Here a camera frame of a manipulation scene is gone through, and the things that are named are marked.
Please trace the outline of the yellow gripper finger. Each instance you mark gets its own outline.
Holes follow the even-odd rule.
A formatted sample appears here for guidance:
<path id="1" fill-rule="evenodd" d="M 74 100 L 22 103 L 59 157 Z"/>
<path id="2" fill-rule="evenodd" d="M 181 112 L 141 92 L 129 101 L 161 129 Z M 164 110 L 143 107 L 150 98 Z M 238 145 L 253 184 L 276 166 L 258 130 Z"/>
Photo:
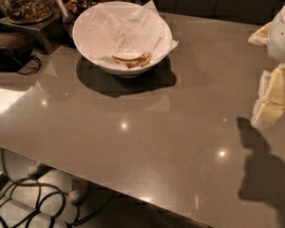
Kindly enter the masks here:
<path id="1" fill-rule="evenodd" d="M 272 72 L 264 70 L 259 81 L 251 125 L 264 129 L 275 125 L 285 113 L 285 63 Z"/>
<path id="2" fill-rule="evenodd" d="M 267 23 L 263 27 L 255 31 L 248 39 L 248 42 L 257 46 L 264 46 L 268 44 L 269 30 L 271 27 L 271 22 Z"/>

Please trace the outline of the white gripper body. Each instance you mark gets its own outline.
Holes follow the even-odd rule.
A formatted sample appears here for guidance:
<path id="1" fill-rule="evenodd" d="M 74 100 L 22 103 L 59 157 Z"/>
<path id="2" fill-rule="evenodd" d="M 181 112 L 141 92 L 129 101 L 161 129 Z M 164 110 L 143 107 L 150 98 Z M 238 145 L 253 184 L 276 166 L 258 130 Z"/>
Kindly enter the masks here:
<path id="1" fill-rule="evenodd" d="M 285 63 L 285 5 L 272 21 L 267 49 L 271 58 Z"/>

